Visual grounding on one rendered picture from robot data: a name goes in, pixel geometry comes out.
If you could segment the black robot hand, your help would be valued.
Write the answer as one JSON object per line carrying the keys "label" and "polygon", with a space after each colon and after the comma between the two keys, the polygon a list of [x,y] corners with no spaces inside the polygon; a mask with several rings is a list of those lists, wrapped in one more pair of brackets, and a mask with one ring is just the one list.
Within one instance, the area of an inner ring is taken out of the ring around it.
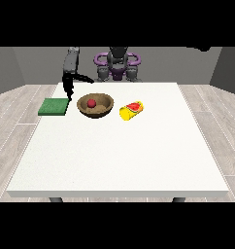
{"label": "black robot hand", "polygon": [[211,47],[187,47],[189,49],[195,49],[198,50],[200,52],[207,52],[210,50]]}
{"label": "black robot hand", "polygon": [[78,74],[78,73],[64,73],[62,76],[63,89],[67,93],[67,97],[69,100],[72,100],[73,92],[73,81],[81,81],[93,84],[94,81],[87,76]]}

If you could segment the green square pad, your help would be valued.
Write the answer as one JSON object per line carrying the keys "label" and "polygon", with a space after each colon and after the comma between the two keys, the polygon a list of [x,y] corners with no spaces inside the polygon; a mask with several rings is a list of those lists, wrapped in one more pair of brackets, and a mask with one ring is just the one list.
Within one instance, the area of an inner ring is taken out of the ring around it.
{"label": "green square pad", "polygon": [[69,104],[68,98],[46,98],[39,111],[39,116],[64,116]]}

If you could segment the brown wooden bowl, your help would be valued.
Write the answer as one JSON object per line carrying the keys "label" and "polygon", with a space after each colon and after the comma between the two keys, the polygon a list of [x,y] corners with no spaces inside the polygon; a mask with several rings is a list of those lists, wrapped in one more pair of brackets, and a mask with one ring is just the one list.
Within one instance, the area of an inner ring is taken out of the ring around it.
{"label": "brown wooden bowl", "polygon": [[[90,108],[87,102],[93,99],[96,105]],[[77,102],[79,111],[92,119],[99,119],[108,115],[114,107],[114,100],[106,93],[89,93],[82,96]]]}

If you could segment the yellow cup with melon print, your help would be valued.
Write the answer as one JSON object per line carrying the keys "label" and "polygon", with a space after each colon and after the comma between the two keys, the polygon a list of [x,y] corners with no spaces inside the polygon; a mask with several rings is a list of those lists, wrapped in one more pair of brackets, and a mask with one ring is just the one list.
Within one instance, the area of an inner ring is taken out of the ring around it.
{"label": "yellow cup with melon print", "polygon": [[144,110],[143,103],[141,101],[135,101],[127,104],[119,109],[119,115],[124,121],[129,121],[137,114]]}

